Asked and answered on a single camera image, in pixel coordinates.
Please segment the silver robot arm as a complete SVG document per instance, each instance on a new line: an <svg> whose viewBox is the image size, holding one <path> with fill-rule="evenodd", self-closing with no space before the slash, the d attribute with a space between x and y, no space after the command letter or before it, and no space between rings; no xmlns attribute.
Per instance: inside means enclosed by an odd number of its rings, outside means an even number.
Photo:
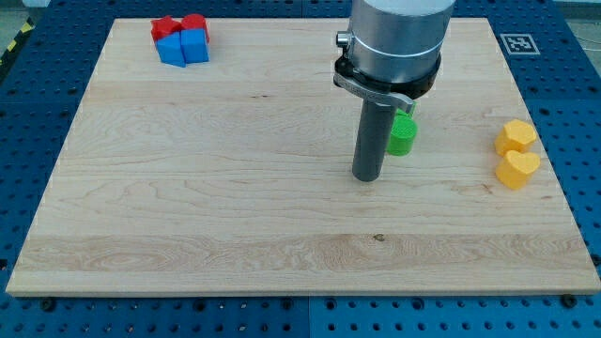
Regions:
<svg viewBox="0 0 601 338"><path fill-rule="evenodd" d="M336 34L333 82L369 102L411 112L433 85L455 0L354 0Z"/></svg>

